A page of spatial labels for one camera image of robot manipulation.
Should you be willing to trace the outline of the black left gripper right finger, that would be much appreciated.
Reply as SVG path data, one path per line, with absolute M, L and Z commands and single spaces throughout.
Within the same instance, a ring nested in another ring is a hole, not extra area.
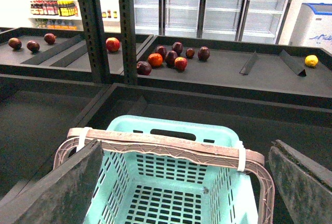
M 277 139 L 268 154 L 272 177 L 294 223 L 331 223 L 331 171 Z

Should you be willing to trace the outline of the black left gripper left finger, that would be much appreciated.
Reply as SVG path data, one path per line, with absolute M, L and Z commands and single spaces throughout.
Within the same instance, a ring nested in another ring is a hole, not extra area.
M 1 223 L 83 223 L 103 159 L 97 140 L 1 207 Z

